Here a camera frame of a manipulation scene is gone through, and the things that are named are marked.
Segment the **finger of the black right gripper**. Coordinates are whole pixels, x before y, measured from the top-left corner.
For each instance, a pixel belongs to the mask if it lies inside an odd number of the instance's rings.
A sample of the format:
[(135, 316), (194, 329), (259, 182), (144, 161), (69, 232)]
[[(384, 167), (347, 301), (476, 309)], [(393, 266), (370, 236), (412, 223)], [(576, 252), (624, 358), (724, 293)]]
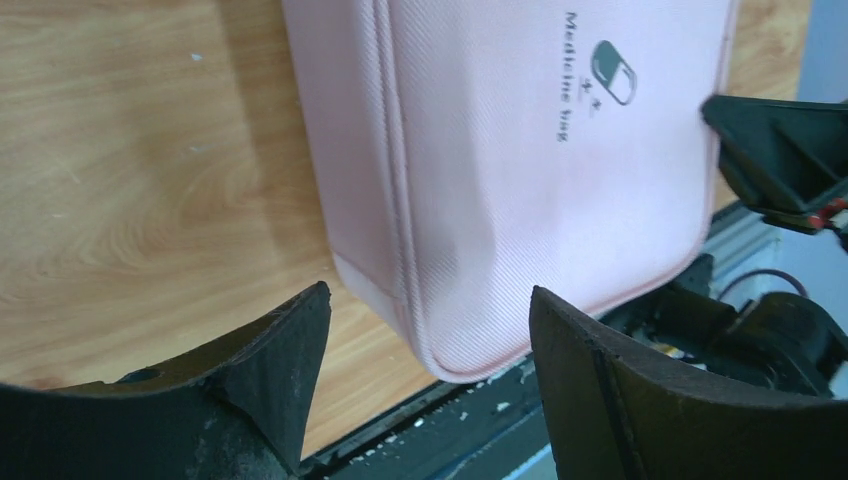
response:
[(725, 181), (767, 224), (847, 233), (847, 105), (714, 95), (701, 107)]

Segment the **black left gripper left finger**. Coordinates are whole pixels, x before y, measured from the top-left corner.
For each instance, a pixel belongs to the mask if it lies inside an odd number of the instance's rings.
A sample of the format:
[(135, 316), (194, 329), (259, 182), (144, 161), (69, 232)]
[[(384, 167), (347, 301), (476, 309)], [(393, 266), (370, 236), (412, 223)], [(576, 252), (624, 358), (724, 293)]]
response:
[(5, 479), (296, 479), (330, 290), (119, 380), (1, 388)]

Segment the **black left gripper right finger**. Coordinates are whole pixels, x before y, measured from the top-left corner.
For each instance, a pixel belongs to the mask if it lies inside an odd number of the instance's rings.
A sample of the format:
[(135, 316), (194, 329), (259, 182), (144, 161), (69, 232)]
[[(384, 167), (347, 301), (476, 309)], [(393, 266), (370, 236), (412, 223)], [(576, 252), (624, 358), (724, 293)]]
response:
[(843, 479), (847, 404), (709, 373), (532, 293), (530, 338), (562, 479)]

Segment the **pink medicine kit case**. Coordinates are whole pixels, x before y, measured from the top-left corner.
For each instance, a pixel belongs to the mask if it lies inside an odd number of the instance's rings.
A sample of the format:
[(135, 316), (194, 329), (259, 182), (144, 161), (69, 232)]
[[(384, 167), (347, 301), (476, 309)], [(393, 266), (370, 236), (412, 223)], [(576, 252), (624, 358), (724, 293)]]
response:
[(713, 212), (735, 1), (287, 1), (329, 248), (435, 377), (530, 349), (531, 291), (598, 315)]

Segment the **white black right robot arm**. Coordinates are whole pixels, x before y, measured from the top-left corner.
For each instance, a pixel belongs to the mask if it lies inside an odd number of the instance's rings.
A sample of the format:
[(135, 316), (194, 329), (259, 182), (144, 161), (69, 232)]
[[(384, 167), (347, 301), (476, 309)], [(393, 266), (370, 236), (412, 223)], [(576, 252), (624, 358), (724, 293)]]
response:
[[(719, 168), (740, 202), (773, 227), (847, 241), (847, 106), (715, 95), (701, 108)], [(796, 279), (732, 306), (708, 291), (714, 258), (623, 305), (603, 323), (709, 372), (771, 390), (831, 397), (847, 336)]]

